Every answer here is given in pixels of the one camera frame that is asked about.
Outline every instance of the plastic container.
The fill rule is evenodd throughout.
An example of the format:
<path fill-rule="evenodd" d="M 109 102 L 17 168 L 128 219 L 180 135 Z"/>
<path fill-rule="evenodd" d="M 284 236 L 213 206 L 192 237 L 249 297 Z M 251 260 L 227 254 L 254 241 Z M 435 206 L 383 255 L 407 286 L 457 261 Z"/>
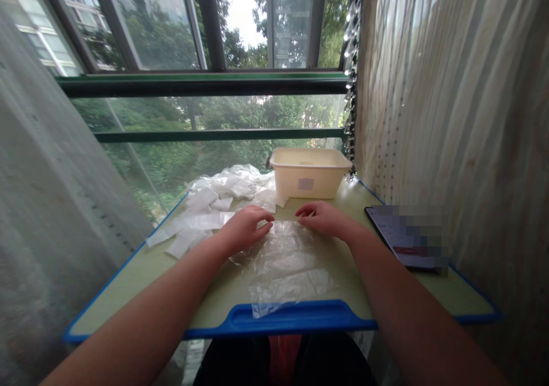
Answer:
<path fill-rule="evenodd" d="M 353 163 L 334 149 L 276 148 L 270 165 L 279 195 L 331 199 Z"/>

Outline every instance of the green metal bar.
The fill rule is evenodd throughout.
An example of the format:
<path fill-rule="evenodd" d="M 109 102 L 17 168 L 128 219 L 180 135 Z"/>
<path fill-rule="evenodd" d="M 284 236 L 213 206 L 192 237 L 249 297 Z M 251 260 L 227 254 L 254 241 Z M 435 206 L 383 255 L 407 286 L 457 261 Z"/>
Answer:
<path fill-rule="evenodd" d="M 56 78 L 70 98 L 344 94 L 339 71 L 303 73 L 98 74 Z"/>
<path fill-rule="evenodd" d="M 94 134 L 96 139 L 100 143 L 143 143 L 208 140 L 274 140 L 344 137 L 343 128 L 183 130 L 179 132 L 116 132 Z"/>

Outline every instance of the blue table edge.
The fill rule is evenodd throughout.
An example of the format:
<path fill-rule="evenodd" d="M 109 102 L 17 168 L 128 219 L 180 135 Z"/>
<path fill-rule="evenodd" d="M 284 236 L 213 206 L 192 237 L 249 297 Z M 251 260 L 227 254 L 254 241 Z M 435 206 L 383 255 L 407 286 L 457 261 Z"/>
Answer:
<path fill-rule="evenodd" d="M 368 187 L 357 179 L 367 191 L 370 192 L 380 203 L 385 203 L 379 199 Z M 152 236 L 164 222 L 171 216 L 175 209 L 183 202 L 189 192 L 185 193 L 183 198 L 168 213 L 162 222 L 149 235 Z M 103 288 L 93 297 L 87 306 L 72 321 L 68 329 L 63 334 L 65 343 L 82 343 L 89 335 L 72 335 L 71 330 L 84 313 L 91 307 L 96 299 L 105 291 L 111 282 L 118 276 L 124 267 L 141 250 L 145 242 L 125 261 L 122 267 L 113 277 L 103 286 Z M 478 293 L 494 310 L 492 313 L 483 315 L 461 315 L 454 316 L 461 325 L 470 324 L 488 324 L 503 317 L 501 311 L 490 301 L 490 299 L 478 290 L 465 276 L 463 276 L 452 264 L 449 265 L 476 293 Z M 299 319 L 288 317 L 292 315 L 299 316 Z M 374 319 L 364 320 L 357 317 L 351 308 L 343 300 L 315 300 L 303 301 L 284 305 L 277 312 L 263 316 L 261 319 L 252 317 L 251 304 L 237 304 L 228 313 L 225 321 L 214 328 L 188 329 L 183 336 L 184 340 L 205 339 L 216 337 L 242 337 L 242 336 L 266 336 L 266 335 L 288 335 L 292 333 L 322 332 L 322 331 L 365 331 L 377 330 L 377 321 Z"/>

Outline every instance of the phone screen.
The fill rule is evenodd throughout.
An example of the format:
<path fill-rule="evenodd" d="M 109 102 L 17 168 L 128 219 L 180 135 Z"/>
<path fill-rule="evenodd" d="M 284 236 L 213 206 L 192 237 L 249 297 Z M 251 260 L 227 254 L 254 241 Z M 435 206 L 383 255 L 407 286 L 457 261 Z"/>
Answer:
<path fill-rule="evenodd" d="M 435 271 L 436 259 L 428 256 L 427 247 L 418 242 L 419 236 L 407 236 L 403 232 L 400 216 L 381 215 L 375 208 L 365 208 L 366 215 L 378 234 L 400 262 L 413 269 Z"/>

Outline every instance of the sheer curtain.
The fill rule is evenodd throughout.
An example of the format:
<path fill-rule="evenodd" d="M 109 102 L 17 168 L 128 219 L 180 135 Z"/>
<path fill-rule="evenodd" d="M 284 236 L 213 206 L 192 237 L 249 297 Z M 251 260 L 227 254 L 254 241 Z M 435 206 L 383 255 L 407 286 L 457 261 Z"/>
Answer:
<path fill-rule="evenodd" d="M 471 330 L 549 381 L 549 0 L 364 0 L 356 166 L 386 204 L 444 205 L 452 260 L 504 319 Z"/>
<path fill-rule="evenodd" d="M 2 9 L 0 30 L 0 384 L 34 385 L 152 225 Z"/>

